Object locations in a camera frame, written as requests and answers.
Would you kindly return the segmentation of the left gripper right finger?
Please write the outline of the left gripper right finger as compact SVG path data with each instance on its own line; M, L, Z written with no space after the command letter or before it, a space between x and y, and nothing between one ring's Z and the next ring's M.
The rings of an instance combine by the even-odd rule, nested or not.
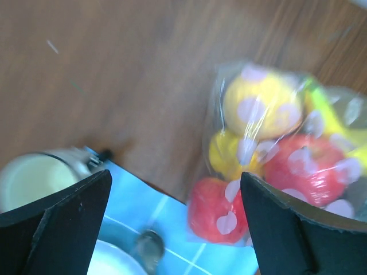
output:
M245 172L240 191L261 274L366 274L366 223Z

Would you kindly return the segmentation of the clear zip top bag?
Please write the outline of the clear zip top bag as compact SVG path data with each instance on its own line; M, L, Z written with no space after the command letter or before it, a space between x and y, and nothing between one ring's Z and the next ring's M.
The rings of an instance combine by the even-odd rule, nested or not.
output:
M193 185L188 236L249 246L248 172L331 213L366 221L366 96L312 75L238 61L216 69L202 137L209 176Z

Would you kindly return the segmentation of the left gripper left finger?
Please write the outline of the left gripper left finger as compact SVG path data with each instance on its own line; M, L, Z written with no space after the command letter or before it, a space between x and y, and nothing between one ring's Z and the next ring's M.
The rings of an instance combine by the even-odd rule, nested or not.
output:
M112 185L109 170L1 214L1 274L87 274Z

